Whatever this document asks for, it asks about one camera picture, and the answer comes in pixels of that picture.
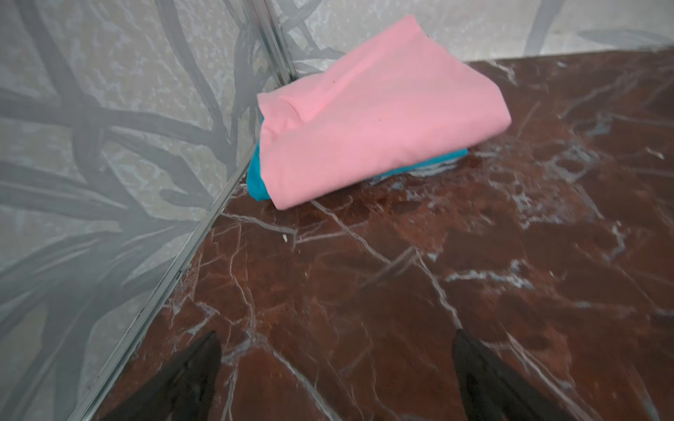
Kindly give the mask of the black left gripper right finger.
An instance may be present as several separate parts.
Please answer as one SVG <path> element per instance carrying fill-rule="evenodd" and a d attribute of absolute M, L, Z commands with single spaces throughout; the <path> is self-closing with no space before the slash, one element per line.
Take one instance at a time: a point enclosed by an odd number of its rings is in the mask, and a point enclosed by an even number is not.
<path fill-rule="evenodd" d="M 452 358 L 468 420 L 570 420 L 496 354 L 460 330 Z"/>

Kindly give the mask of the folded teal t-shirt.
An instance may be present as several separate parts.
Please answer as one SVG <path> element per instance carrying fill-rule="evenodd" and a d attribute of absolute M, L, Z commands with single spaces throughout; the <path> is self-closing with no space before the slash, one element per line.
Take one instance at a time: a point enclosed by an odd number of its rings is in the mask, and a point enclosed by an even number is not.
<path fill-rule="evenodd" d="M 368 180 L 370 185 L 375 185 L 395 175 L 412 175 L 415 177 L 427 177 L 437 175 L 443 171 L 455 168 L 459 161 L 469 154 L 467 148 L 435 157 L 412 166 L 397 168 L 389 172 L 377 175 Z M 261 175 L 260 145 L 256 146 L 247 171 L 247 190 L 256 201 L 270 200 L 270 194 Z"/>

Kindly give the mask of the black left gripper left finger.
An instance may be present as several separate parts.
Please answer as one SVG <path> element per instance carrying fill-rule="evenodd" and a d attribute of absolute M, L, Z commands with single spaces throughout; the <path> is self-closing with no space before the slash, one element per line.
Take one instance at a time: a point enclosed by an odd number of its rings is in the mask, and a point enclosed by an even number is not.
<path fill-rule="evenodd" d="M 105 420 L 206 420 L 219 373 L 221 345 L 214 331 L 189 345 Z"/>

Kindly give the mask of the pink t-shirt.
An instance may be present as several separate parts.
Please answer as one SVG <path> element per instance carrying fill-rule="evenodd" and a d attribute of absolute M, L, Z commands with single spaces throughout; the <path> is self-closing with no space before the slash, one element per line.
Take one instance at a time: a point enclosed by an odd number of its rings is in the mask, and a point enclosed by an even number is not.
<path fill-rule="evenodd" d="M 498 86 L 411 16 L 258 105 L 260 176 L 279 210 L 462 151 L 512 122 Z"/>

